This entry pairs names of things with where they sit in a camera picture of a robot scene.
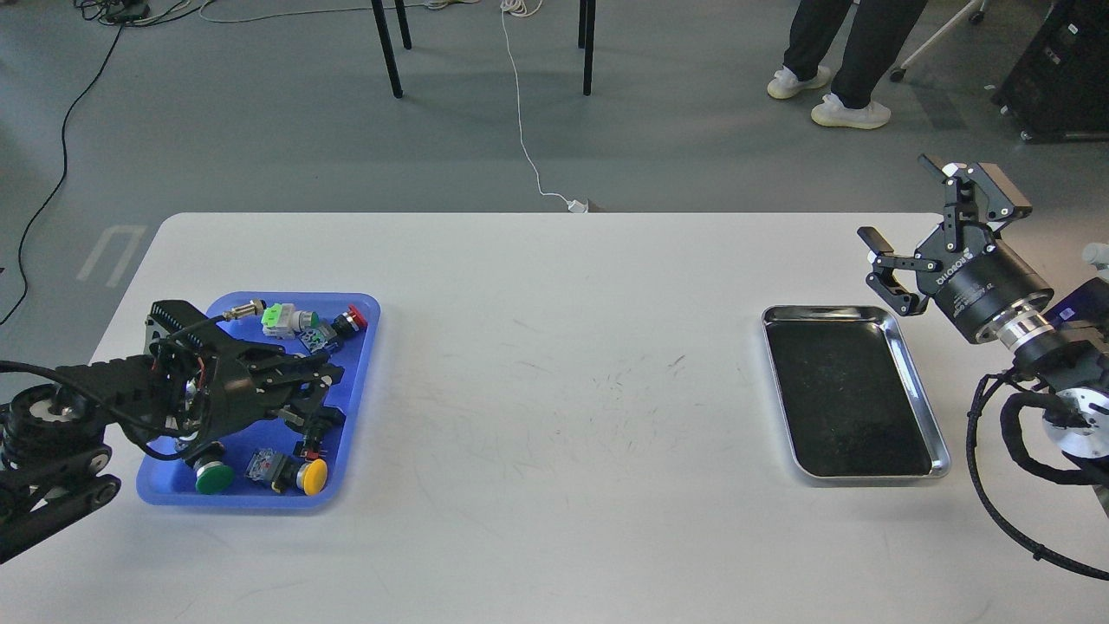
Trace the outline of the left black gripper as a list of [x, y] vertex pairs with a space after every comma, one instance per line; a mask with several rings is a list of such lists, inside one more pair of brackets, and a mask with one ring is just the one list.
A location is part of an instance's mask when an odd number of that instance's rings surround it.
[[[261, 421], [297, 426], [321, 410], [346, 372], [328, 352], [289, 354], [264, 342], [157, 337], [152, 357], [152, 416], [167, 434], [220, 439]], [[288, 391], [321, 395], [294, 396]]]

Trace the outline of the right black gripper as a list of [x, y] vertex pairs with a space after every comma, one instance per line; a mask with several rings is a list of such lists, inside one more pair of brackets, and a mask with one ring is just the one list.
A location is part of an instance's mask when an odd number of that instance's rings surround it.
[[[925, 153], [918, 162], [945, 185], [943, 234], [927, 238], [930, 259], [920, 259], [896, 256], [879, 231], [862, 226], [857, 236], [872, 253], [866, 283], [901, 316], [922, 315], [929, 296], [967, 342], [991, 342], [996, 337], [988, 325], [996, 316], [1022, 303], [1042, 311], [1054, 299], [1054, 289], [1005, 241], [963, 229], [981, 221], [979, 197], [988, 224], [1030, 216], [1030, 200], [994, 163], [943, 165]], [[928, 272], [927, 296], [905, 289], [894, 272]]]

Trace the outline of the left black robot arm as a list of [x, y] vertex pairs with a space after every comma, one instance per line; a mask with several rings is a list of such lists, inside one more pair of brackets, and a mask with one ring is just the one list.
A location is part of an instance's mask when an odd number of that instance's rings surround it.
[[301, 487], [313, 495], [326, 481], [322, 434], [344, 419], [325, 403], [344, 375], [328, 352], [293, 355], [262, 342], [203, 348], [159, 339], [126, 359], [55, 370], [4, 361], [3, 371], [42, 379], [3, 405], [4, 561], [120, 492], [106, 473], [110, 424], [147, 457], [190, 466], [199, 492], [215, 493], [234, 477], [226, 436], [279, 419], [305, 442], [293, 456], [273, 452], [255, 474], [277, 492]]

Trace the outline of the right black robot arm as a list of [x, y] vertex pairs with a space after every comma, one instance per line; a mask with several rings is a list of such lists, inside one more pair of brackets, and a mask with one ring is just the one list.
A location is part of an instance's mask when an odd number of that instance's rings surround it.
[[1014, 362], [977, 383], [967, 418], [966, 458], [975, 491], [1007, 536], [1042, 560], [1105, 580], [1102, 569], [1066, 557], [1026, 536], [998, 512], [976, 461], [978, 422], [1001, 386], [1003, 443], [1016, 466], [1054, 484], [1092, 485], [1106, 500], [1106, 245], [1089, 244], [1083, 260], [1096, 276], [1062, 301], [1005, 241], [1003, 228], [1028, 217], [1031, 204], [991, 163], [920, 155], [944, 186], [943, 221], [910, 256], [894, 252], [879, 231], [857, 233], [871, 252], [867, 284], [892, 311], [922, 315], [935, 301], [967, 342], [1001, 341]]

